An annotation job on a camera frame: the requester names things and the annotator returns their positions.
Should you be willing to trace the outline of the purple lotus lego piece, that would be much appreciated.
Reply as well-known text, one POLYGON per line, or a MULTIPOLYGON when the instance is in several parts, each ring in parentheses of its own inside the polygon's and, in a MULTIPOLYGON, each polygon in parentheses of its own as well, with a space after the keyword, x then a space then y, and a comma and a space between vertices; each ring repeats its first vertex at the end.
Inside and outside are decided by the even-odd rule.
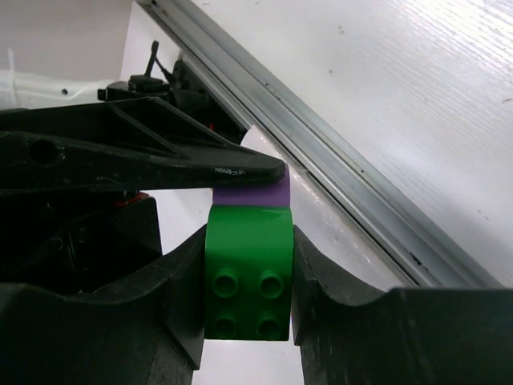
POLYGON ((289 207, 291 201, 289 167, 284 177, 274 184, 214 188, 214 205, 289 207))

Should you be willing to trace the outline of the aluminium frame rail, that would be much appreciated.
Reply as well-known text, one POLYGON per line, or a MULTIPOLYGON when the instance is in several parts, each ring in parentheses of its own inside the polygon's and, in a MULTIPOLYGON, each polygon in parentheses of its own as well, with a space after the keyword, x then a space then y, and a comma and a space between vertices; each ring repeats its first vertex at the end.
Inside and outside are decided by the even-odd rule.
POLYGON ((391 185, 244 48, 189 1, 143 9, 235 118, 265 134, 332 210, 378 247, 399 277, 431 287, 496 288, 499 281, 391 185))

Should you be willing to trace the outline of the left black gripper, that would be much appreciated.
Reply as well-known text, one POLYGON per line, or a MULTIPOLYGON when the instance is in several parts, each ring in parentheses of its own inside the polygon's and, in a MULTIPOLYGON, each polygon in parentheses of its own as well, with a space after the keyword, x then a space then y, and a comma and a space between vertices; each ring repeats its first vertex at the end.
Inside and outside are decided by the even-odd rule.
POLYGON ((284 176, 282 160, 234 144, 157 98, 3 111, 1 281, 91 293, 161 257, 155 198, 110 192, 273 184, 284 176), (92 192, 57 192, 81 190, 92 192))

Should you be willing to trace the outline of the green leaf lego brick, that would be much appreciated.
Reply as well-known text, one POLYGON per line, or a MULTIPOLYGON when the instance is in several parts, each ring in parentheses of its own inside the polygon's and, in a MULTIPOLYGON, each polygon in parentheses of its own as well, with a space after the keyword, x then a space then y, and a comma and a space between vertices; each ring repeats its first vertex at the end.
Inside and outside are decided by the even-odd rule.
POLYGON ((293 283, 288 207, 213 205, 204 250, 204 336, 286 341, 293 283))

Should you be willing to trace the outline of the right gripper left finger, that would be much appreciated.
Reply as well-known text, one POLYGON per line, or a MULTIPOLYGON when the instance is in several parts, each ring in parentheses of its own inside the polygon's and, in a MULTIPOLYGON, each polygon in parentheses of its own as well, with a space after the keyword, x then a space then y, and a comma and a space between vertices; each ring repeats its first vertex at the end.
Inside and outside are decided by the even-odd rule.
POLYGON ((4 384, 189 384, 204 345, 204 243, 91 294, 1 286, 4 384))

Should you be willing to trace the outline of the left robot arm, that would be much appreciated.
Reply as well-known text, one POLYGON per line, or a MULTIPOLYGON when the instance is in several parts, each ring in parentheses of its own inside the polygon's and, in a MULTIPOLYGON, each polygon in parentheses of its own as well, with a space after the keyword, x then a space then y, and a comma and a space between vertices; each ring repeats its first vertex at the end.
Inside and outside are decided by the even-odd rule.
POLYGON ((162 79, 1 73, 1 280, 93 292, 162 256, 155 190, 260 188, 284 161, 182 60, 162 79))

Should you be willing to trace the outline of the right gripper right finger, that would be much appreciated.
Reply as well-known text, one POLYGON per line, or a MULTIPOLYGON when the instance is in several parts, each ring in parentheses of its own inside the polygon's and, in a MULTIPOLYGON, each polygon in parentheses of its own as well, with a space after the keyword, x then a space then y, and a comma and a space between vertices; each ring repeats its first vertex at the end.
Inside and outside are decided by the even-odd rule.
POLYGON ((294 232, 293 340, 307 384, 509 384, 512 292, 381 291, 294 232))

